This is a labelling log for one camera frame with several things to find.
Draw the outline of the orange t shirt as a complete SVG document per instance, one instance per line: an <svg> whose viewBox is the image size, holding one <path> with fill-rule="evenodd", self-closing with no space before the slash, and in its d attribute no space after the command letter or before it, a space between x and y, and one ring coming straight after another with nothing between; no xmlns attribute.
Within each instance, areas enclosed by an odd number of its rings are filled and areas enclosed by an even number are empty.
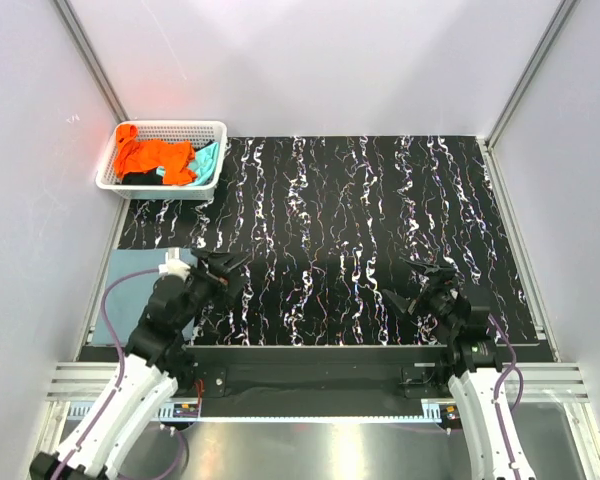
<svg viewBox="0 0 600 480"><path fill-rule="evenodd" d="M195 150L190 141L140 141L137 137L138 128L135 125L122 124L116 129L117 155L113 168L120 180L129 172L162 168L163 185L184 186L193 181L195 174L188 169L188 165L195 157Z"/></svg>

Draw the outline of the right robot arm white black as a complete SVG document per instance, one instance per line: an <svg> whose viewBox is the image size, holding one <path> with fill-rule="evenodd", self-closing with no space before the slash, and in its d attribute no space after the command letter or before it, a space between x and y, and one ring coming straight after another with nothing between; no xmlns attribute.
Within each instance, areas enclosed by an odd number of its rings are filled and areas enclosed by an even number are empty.
<svg viewBox="0 0 600 480"><path fill-rule="evenodd" d="M409 269L426 281L406 299L383 290L383 299L400 320L430 316L443 330L445 347L434 366L417 374L402 373L407 398L450 396L458 413L449 430L463 432L473 479L535 479L519 440L505 380L518 375L516 400L522 399L524 377L515 349L494 317L490 294L476 285L462 287L449 263L409 260Z"/></svg>

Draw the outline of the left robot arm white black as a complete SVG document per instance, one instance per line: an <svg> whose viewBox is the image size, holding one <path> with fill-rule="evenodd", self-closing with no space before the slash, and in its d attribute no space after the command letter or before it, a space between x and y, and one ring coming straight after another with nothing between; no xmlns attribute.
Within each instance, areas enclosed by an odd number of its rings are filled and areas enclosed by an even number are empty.
<svg viewBox="0 0 600 480"><path fill-rule="evenodd" d="M212 303L233 306L247 280L246 252L194 248L194 262L166 255L118 365L81 423L29 466L33 479L117 479L131 448L171 397L202 388L183 331Z"/></svg>

